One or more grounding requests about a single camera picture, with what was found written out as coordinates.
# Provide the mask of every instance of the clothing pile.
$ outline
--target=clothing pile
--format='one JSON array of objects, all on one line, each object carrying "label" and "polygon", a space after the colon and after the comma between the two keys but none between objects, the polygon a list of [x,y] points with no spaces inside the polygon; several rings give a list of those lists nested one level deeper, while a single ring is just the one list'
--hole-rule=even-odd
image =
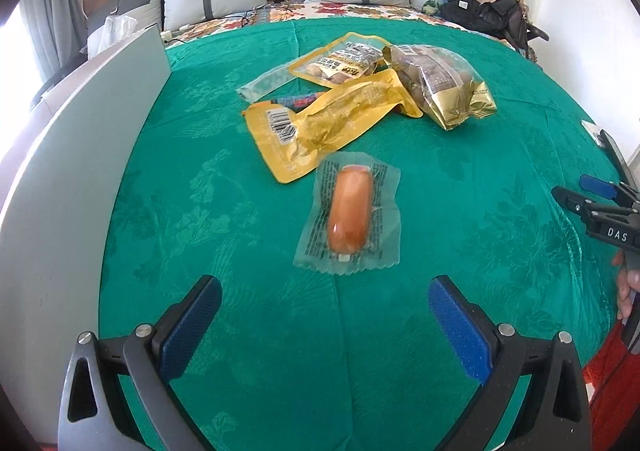
[{"label": "clothing pile", "polygon": [[440,16],[468,30],[506,39],[516,50],[529,58],[528,41],[549,37],[529,22],[529,8],[524,0],[447,0],[441,5]]}]

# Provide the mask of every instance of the plastic bag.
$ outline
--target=plastic bag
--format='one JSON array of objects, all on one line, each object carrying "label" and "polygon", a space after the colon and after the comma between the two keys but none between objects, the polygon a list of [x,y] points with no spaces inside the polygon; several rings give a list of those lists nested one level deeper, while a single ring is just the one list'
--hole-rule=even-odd
[{"label": "plastic bag", "polygon": [[428,45],[395,45],[384,54],[418,107],[443,129],[497,111],[486,83],[457,53]]},{"label": "plastic bag", "polygon": [[[340,170],[356,164],[368,168],[373,178],[370,221],[364,246],[354,254],[337,254],[329,246],[328,221]],[[400,170],[366,153],[333,153],[316,172],[314,202],[302,230],[293,264],[330,274],[352,274],[365,269],[385,269],[400,261],[400,211],[396,190]]]},{"label": "plastic bag", "polygon": [[267,101],[242,114],[273,176],[286,184],[313,171],[323,155],[349,144],[398,105],[404,114],[422,116],[398,75],[384,70],[329,90],[300,113]]},{"label": "plastic bag", "polygon": [[138,20],[131,16],[107,16],[102,28],[102,37],[97,53],[108,49],[133,34]]},{"label": "plastic bag", "polygon": [[335,88],[344,82],[371,75],[384,63],[382,49],[390,43],[382,37],[349,32],[296,60],[289,67],[292,75]]},{"label": "plastic bag", "polygon": [[262,75],[255,78],[253,81],[248,82],[240,86],[236,90],[240,97],[244,98],[249,104],[253,104],[254,102],[258,102],[265,95],[270,94],[274,90],[277,90],[279,87],[287,84],[289,81],[293,81],[296,78],[293,75],[289,68],[294,63],[298,63],[300,60],[308,56],[313,56],[324,50],[325,47],[316,48],[312,52],[308,54],[304,54],[303,56],[297,57],[288,63],[284,63],[280,66],[276,66],[271,70],[266,71]]}]

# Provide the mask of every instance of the yellow snack package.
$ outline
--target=yellow snack package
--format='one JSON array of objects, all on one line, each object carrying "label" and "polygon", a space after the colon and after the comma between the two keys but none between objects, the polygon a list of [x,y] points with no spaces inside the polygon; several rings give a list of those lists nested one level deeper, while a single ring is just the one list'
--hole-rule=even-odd
[{"label": "yellow snack package", "polygon": [[396,106],[410,117],[422,116],[389,69],[345,82],[300,113],[267,101],[242,114],[273,176],[286,184],[313,171],[322,156],[358,138]]},{"label": "yellow snack package", "polygon": [[327,46],[297,59],[289,66],[291,75],[327,88],[372,74],[385,65],[382,49],[390,43],[382,37],[349,32]]}]

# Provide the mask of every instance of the barcode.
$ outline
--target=barcode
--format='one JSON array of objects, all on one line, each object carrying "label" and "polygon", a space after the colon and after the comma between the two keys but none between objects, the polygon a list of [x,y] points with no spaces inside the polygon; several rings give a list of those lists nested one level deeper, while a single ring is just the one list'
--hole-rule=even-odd
[{"label": "barcode", "polygon": [[287,108],[276,108],[267,110],[267,120],[269,127],[277,136],[281,144],[290,144],[296,137],[298,130],[291,124],[289,110]]},{"label": "barcode", "polygon": [[398,48],[398,50],[400,50],[405,55],[408,55],[408,56],[417,55],[415,53],[415,50],[411,48],[409,45],[396,45],[396,48]]}]

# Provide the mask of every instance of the red cloth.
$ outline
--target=red cloth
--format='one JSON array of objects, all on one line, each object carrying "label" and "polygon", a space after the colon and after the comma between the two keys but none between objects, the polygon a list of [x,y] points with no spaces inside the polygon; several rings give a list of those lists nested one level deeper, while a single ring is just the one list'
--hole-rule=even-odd
[{"label": "red cloth", "polygon": [[[582,370],[584,382],[595,388],[590,405],[593,451],[609,449],[640,405],[640,355],[626,351],[620,332],[622,323],[618,321],[600,351]],[[600,391],[605,381],[607,384]]]}]

